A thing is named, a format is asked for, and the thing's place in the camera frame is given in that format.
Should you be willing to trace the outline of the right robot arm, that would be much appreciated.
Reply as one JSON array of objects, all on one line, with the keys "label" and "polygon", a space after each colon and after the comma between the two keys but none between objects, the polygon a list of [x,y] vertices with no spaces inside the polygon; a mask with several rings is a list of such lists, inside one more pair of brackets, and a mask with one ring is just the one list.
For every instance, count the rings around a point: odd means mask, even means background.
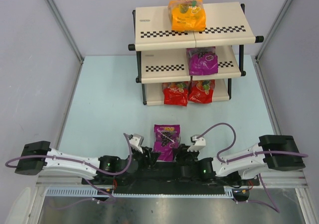
[{"label": "right robot arm", "polygon": [[233,181],[251,180],[268,171],[295,171],[305,167],[308,155],[299,152],[294,138],[289,135],[263,135],[259,142],[237,153],[198,159],[206,146],[205,139],[195,139],[194,145],[180,145],[173,150],[174,160],[185,180],[210,182],[228,178]]}]

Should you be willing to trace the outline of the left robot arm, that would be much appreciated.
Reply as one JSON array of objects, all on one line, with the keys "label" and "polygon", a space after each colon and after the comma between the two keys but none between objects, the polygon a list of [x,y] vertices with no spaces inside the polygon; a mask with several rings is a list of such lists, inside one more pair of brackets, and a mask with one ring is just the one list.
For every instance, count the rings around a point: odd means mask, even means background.
[{"label": "left robot arm", "polygon": [[117,156],[80,157],[50,148],[50,142],[39,141],[26,144],[15,167],[15,173],[35,176],[41,171],[57,171],[93,180],[98,175],[119,176],[137,171],[145,165],[156,163],[159,153],[150,147],[140,150],[131,148],[131,156],[121,159]]}]

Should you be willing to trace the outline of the red fruit gummy bag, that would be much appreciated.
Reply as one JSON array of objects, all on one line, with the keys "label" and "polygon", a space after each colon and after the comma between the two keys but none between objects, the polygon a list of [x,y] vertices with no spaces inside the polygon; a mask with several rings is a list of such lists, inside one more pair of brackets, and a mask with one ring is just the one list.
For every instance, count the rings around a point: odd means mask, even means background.
[{"label": "red fruit gummy bag", "polygon": [[186,107],[188,104],[188,86],[188,81],[162,83],[163,103]]},{"label": "red fruit gummy bag", "polygon": [[198,104],[212,103],[215,80],[191,81],[188,100]]}]

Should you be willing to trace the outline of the orange mango gummy bag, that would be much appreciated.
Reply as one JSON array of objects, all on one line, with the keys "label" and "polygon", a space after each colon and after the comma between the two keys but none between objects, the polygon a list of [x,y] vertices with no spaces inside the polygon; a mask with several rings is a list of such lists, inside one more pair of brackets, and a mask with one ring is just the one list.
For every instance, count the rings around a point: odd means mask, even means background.
[{"label": "orange mango gummy bag", "polygon": [[171,0],[167,9],[174,31],[200,32],[206,28],[203,0]]}]

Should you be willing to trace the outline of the purple grape gummy bag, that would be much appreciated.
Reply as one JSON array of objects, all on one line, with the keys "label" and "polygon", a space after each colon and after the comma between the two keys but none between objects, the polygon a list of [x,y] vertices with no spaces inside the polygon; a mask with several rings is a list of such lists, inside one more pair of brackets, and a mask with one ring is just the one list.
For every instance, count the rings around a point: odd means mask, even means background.
[{"label": "purple grape gummy bag", "polygon": [[216,47],[187,48],[186,56],[191,76],[206,76],[218,73]]},{"label": "purple grape gummy bag", "polygon": [[154,152],[159,153],[158,160],[173,161],[173,150],[180,144],[180,125],[154,125]]}]

